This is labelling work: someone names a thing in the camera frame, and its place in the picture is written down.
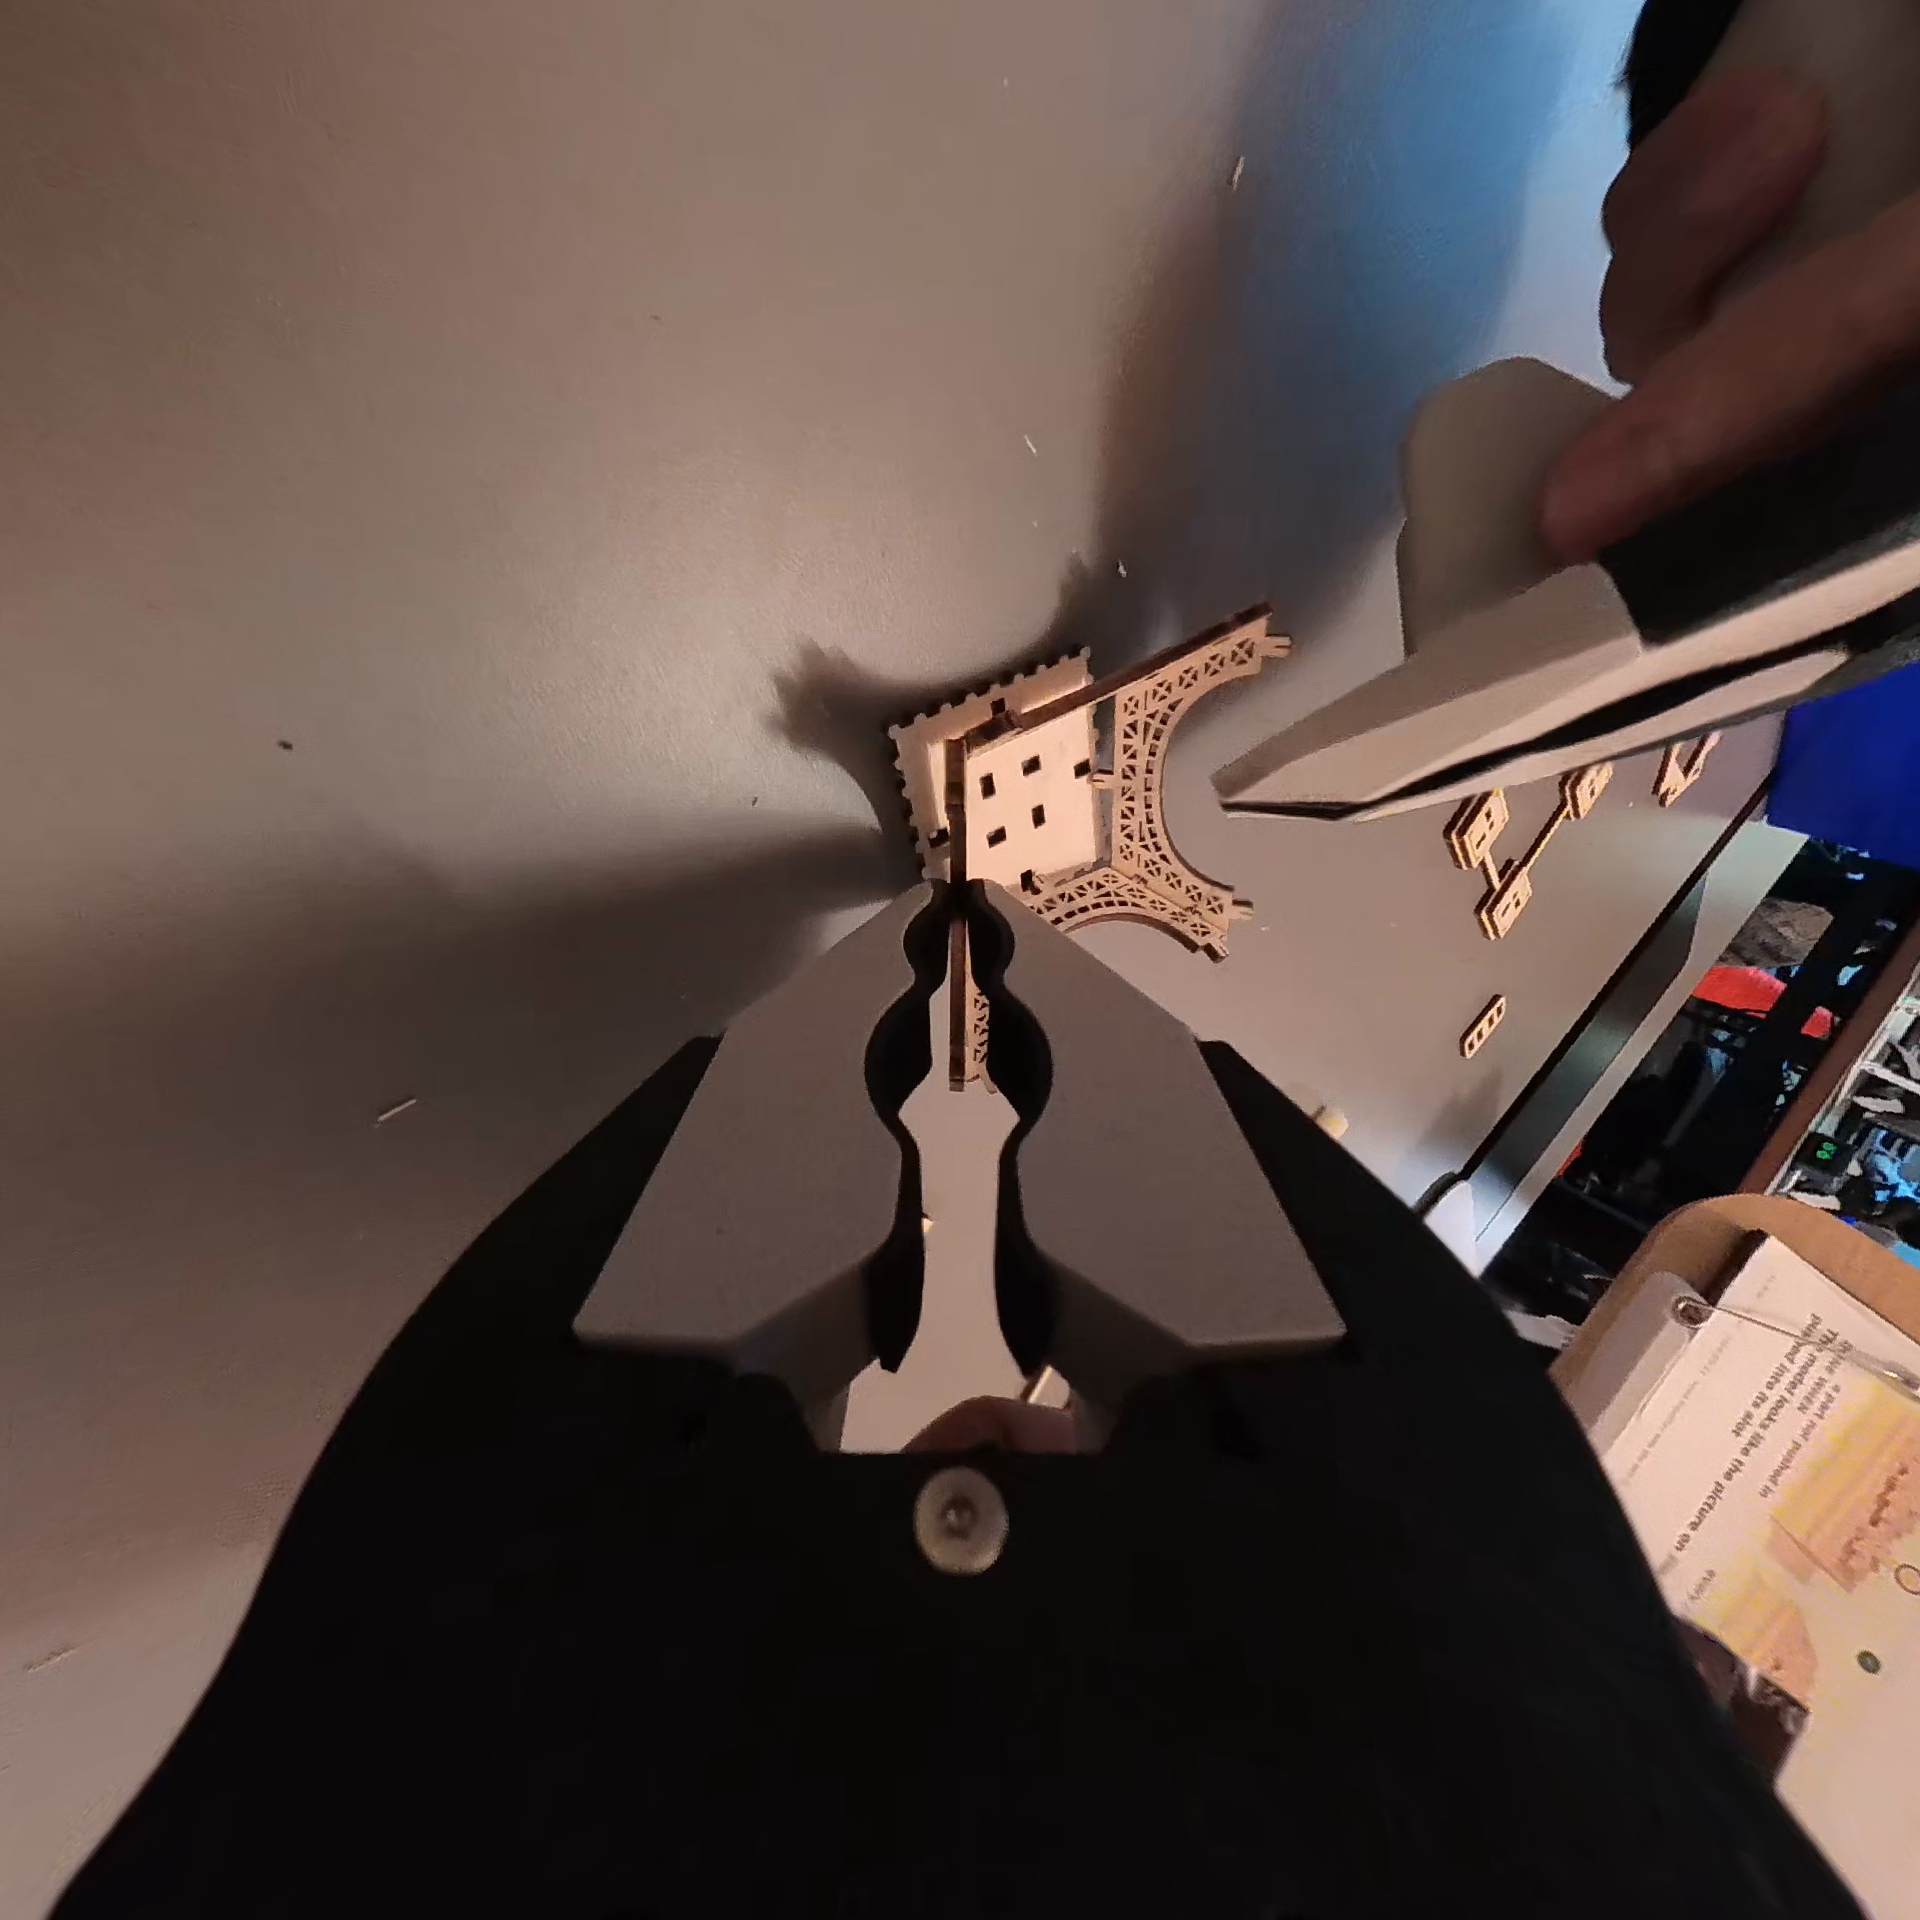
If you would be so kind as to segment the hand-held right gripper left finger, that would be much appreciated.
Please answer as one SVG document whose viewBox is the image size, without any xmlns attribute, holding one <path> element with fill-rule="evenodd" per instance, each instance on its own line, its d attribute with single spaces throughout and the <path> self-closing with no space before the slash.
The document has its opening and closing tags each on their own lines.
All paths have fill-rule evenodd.
<svg viewBox="0 0 1920 1920">
<path fill-rule="evenodd" d="M 953 892 L 919 882 L 742 1013 L 575 1319 L 596 1351 L 771 1376 L 826 1450 L 922 1323 L 922 1152 Z"/>
</svg>

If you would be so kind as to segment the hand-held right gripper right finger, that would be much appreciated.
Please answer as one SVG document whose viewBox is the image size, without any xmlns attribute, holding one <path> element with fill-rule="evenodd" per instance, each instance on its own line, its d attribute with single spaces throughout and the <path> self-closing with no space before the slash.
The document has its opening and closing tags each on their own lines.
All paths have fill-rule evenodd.
<svg viewBox="0 0 1920 1920">
<path fill-rule="evenodd" d="M 1095 1407 L 1219 1363 L 1329 1352 L 1344 1322 L 1194 1030 L 990 880 L 967 890 L 990 1079 L 1014 1106 L 999 1331 Z"/>
</svg>

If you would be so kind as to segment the wooden lattice tower base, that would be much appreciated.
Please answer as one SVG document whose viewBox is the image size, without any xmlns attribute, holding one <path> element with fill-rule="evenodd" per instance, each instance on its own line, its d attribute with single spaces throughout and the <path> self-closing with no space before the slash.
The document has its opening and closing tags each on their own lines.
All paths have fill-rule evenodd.
<svg viewBox="0 0 1920 1920">
<path fill-rule="evenodd" d="M 1194 707 L 1290 651 L 1248 607 L 1113 677 L 1075 651 L 892 726 L 919 876 L 962 866 L 1064 934 L 1140 926 L 1224 963 L 1254 907 L 1177 850 L 1169 751 Z"/>
</svg>

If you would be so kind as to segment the grey desk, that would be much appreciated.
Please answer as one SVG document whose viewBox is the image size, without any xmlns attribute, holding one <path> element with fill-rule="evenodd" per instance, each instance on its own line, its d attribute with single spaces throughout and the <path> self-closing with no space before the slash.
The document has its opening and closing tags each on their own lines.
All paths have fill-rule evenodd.
<svg viewBox="0 0 1920 1920">
<path fill-rule="evenodd" d="M 1769 730 L 1504 943 L 1209 778 L 1396 655 L 1417 398 L 1598 375 L 1636 11 L 4 4 L 4 1915 L 447 1267 L 913 880 L 902 712 L 1268 604 L 1256 915 L 1090 946 L 1406 1198 L 1498 1127 Z"/>
</svg>

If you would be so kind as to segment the person's right hand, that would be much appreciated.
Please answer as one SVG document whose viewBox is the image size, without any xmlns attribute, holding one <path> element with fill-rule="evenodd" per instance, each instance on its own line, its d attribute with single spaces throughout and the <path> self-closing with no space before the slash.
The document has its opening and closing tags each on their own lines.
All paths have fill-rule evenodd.
<svg viewBox="0 0 1920 1920">
<path fill-rule="evenodd" d="M 1082 1450 L 1082 1438 L 1071 1407 L 980 1397 L 952 1405 L 904 1444 L 906 1453 L 977 1450 L 1072 1455 Z"/>
</svg>

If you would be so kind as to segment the wooden four-pad base part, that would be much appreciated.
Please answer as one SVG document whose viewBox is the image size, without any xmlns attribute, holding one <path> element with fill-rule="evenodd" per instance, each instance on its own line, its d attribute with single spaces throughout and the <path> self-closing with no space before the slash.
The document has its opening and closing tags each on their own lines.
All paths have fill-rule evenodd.
<svg viewBox="0 0 1920 1920">
<path fill-rule="evenodd" d="M 1648 790 L 1659 810 L 1671 810 L 1704 778 L 1721 743 L 1721 733 L 1688 736 L 1665 747 Z M 1460 872 L 1474 872 L 1482 894 L 1474 907 L 1480 934 L 1504 940 L 1528 911 L 1532 876 L 1553 839 L 1568 824 L 1587 820 L 1614 779 L 1612 760 L 1579 766 L 1560 775 L 1556 798 L 1524 853 L 1503 854 L 1498 844 L 1508 827 L 1511 807 L 1504 788 L 1491 788 L 1463 800 L 1446 829 L 1450 861 Z"/>
</svg>

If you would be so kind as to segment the blue plastic object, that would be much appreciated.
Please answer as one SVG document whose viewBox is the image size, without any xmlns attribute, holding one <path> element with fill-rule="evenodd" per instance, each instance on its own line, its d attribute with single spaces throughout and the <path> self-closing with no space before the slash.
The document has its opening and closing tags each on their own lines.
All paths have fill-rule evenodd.
<svg viewBox="0 0 1920 1920">
<path fill-rule="evenodd" d="M 1918 663 L 1787 711 L 1768 822 L 1918 868 Z"/>
</svg>

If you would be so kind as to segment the brown clipboard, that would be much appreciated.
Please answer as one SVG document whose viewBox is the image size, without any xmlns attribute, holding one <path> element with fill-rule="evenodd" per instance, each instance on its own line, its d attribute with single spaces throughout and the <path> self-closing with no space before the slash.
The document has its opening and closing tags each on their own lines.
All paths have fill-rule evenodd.
<svg viewBox="0 0 1920 1920">
<path fill-rule="evenodd" d="M 1648 1351 L 1671 1357 L 1683 1339 L 1671 1295 L 1719 1298 L 1745 1248 L 1771 1237 L 1810 1262 L 1862 1307 L 1918 1339 L 1918 1274 L 1835 1215 L 1787 1195 L 1734 1194 L 1680 1206 L 1656 1228 L 1553 1363 L 1551 1379 L 1592 1427 Z"/>
</svg>

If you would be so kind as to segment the white instruction sheet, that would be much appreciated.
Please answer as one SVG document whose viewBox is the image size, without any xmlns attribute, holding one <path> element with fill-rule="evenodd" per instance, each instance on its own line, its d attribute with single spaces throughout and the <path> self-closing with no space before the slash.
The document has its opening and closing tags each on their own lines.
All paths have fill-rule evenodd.
<svg viewBox="0 0 1920 1920">
<path fill-rule="evenodd" d="M 1871 1915 L 1918 1915 L 1916 1342 L 1771 1237 L 1592 1430 L 1697 1670 Z"/>
</svg>

